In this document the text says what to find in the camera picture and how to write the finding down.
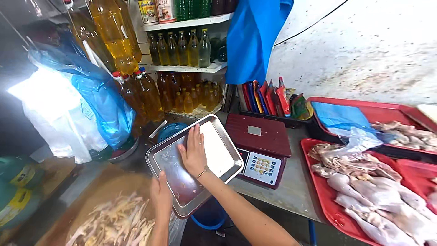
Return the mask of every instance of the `red tray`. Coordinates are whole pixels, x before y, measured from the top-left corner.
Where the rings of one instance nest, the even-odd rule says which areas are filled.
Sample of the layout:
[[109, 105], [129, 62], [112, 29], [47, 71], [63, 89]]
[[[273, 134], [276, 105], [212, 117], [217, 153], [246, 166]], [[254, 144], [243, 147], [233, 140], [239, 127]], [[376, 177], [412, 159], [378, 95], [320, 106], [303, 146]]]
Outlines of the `red tray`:
[[[338, 98], [326, 98], [326, 97], [310, 97], [308, 98], [310, 102], [324, 102], [335, 105], [344, 105], [344, 106], [354, 106], [361, 110], [361, 112], [366, 116], [367, 120], [370, 123], [375, 123], [377, 121], [381, 123], [388, 123], [391, 121], [399, 121], [405, 125], [414, 125], [419, 130], [431, 130], [433, 132], [437, 132], [437, 124], [420, 112], [417, 108], [393, 104], [393, 103], [385, 103], [385, 102], [368, 102], [368, 101], [358, 101], [358, 100], [349, 100], [349, 99], [338, 99]], [[326, 134], [331, 136], [336, 136], [335, 134], [330, 133], [325, 126], [319, 121], [318, 117], [315, 117], [318, 125]], [[407, 148], [403, 146], [396, 146], [392, 144], [384, 144], [390, 147], [405, 149], [409, 151], [417, 151], [428, 154], [437, 155], [437, 152], [425, 151], [425, 150], [417, 150], [412, 148]]]
[[[408, 159], [400, 159], [396, 162], [400, 167], [401, 176], [411, 182], [413, 186], [411, 190], [428, 201], [427, 196], [434, 192], [434, 187], [437, 186], [436, 183], [431, 181], [431, 179], [437, 177], [437, 165]], [[434, 206], [428, 204], [427, 207], [437, 214], [437, 209]]]
[[[308, 153], [314, 145], [320, 143], [328, 143], [328, 142], [311, 139], [311, 138], [305, 138], [301, 140], [302, 150], [305, 155], [306, 163], [308, 164], [311, 178], [314, 183], [314, 187], [316, 189], [316, 193], [319, 198], [323, 213], [325, 214], [328, 221], [335, 228], [337, 228], [339, 231], [343, 232], [344, 234], [349, 235], [358, 240], [361, 240], [365, 243], [374, 246], [379, 246], [380, 244], [370, 239], [360, 228], [360, 226], [356, 223], [356, 221], [353, 218], [349, 217], [349, 215], [344, 213], [344, 208], [338, 205], [334, 201], [335, 198], [337, 197], [338, 192], [328, 185], [327, 179], [320, 177], [312, 172], [311, 165], [319, 163], [319, 161], [310, 157]], [[391, 168], [393, 168], [395, 171], [399, 172], [402, 175], [403, 173], [401, 172], [402, 168], [400, 168], [399, 164], [397, 164], [393, 159], [373, 151], [367, 151], [367, 153], [375, 156], [381, 162], [391, 166]], [[411, 189], [412, 191], [416, 192], [418, 195], [420, 195], [420, 192], [418, 192], [418, 189], [409, 181], [408, 177], [403, 176], [401, 184]]]

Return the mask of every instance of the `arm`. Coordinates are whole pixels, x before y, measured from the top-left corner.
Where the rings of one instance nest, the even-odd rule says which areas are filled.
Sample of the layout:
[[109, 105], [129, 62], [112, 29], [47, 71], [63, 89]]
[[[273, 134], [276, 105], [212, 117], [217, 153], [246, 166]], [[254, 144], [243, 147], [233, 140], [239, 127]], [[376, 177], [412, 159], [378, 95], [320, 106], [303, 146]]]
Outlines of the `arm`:
[[204, 136], [200, 134], [199, 125], [190, 129], [187, 148], [179, 145], [184, 166], [194, 177], [207, 170], [200, 175], [198, 181], [217, 199], [246, 239], [254, 246], [298, 246], [296, 240], [278, 223], [225, 185], [214, 173], [208, 171], [203, 140]]
[[160, 172], [159, 181], [155, 178], [152, 180], [150, 196], [155, 208], [155, 225], [150, 239], [150, 246], [168, 246], [172, 198], [164, 171]]

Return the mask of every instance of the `blue bucket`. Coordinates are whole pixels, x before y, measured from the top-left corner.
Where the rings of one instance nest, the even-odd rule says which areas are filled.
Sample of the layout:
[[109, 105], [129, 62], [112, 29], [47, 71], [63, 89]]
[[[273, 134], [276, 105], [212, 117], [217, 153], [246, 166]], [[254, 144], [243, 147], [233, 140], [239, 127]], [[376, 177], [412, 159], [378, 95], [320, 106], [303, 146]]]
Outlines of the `blue bucket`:
[[227, 217], [228, 214], [214, 197], [211, 197], [191, 215], [198, 226], [207, 230], [217, 230], [223, 225]]

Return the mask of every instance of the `hand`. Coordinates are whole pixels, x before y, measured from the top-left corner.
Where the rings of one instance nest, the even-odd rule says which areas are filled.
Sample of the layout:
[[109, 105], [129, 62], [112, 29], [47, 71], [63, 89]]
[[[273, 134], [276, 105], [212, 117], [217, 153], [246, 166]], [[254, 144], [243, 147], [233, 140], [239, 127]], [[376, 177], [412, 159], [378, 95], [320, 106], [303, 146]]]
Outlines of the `hand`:
[[204, 147], [204, 136], [200, 134], [199, 124], [195, 125], [188, 132], [187, 148], [184, 145], [178, 145], [182, 162], [187, 171], [197, 178], [203, 170], [207, 169], [206, 155]]
[[152, 179], [150, 196], [155, 207], [156, 220], [170, 220], [173, 199], [171, 198], [170, 189], [167, 186], [167, 176], [164, 171], [160, 172], [159, 181], [155, 178]]

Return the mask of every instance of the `label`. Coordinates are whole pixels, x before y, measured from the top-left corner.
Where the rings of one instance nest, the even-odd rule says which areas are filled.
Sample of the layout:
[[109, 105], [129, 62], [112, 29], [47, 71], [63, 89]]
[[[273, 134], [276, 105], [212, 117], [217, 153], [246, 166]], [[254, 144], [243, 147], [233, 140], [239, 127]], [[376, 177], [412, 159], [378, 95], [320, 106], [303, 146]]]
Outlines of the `label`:
[[32, 196], [32, 191], [25, 188], [18, 188], [15, 196], [0, 211], [0, 227], [4, 226], [17, 214], [19, 214], [27, 205]]
[[173, 5], [174, 2], [172, 0], [156, 0], [160, 22], [176, 20], [176, 13], [173, 11]]
[[139, 0], [138, 5], [144, 24], [158, 22], [158, 15], [156, 14], [156, 6], [154, 0]]
[[35, 172], [36, 172], [35, 166], [26, 165], [23, 167], [21, 172], [18, 173], [18, 175], [15, 176], [15, 178], [13, 178], [9, 183], [18, 187], [24, 187], [33, 178]]

